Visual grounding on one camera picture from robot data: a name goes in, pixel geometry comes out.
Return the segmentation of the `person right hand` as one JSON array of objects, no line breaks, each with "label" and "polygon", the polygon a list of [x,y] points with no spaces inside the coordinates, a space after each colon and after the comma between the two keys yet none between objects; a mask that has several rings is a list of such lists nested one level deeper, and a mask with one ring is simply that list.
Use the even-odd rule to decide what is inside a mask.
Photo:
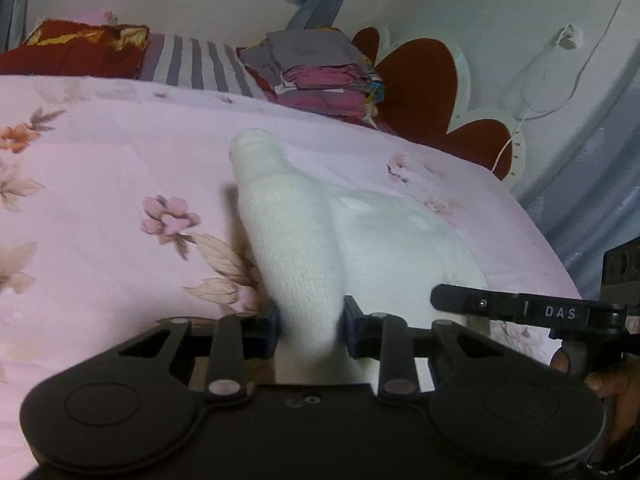
[{"label": "person right hand", "polygon": [[639,360],[617,372],[580,374],[577,353],[555,352],[551,370],[534,370],[541,420],[514,442],[528,448],[532,471],[545,476],[608,479],[639,477]]}]

